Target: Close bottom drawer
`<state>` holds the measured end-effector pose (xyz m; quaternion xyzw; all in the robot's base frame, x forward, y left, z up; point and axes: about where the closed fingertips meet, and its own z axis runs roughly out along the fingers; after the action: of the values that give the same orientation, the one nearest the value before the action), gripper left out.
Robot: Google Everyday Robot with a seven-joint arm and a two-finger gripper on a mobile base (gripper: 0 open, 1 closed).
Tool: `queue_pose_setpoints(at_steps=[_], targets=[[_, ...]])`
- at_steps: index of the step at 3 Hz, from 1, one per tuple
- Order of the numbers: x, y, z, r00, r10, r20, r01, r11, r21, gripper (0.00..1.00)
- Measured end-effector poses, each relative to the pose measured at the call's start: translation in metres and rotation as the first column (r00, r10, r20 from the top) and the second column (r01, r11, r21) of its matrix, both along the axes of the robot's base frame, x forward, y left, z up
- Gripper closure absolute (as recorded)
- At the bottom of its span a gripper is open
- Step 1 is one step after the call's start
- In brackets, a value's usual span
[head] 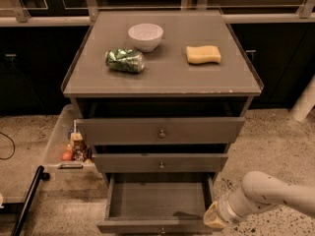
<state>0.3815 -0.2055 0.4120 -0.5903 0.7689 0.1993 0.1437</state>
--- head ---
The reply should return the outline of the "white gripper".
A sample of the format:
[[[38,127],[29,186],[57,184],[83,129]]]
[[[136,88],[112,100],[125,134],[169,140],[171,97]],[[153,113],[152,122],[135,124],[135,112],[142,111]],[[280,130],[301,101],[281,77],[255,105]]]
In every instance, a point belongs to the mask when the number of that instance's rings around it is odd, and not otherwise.
[[[206,226],[215,229],[224,229],[226,225],[240,223],[244,220],[231,207],[229,198],[231,191],[220,196],[217,202],[213,202],[203,216]]]

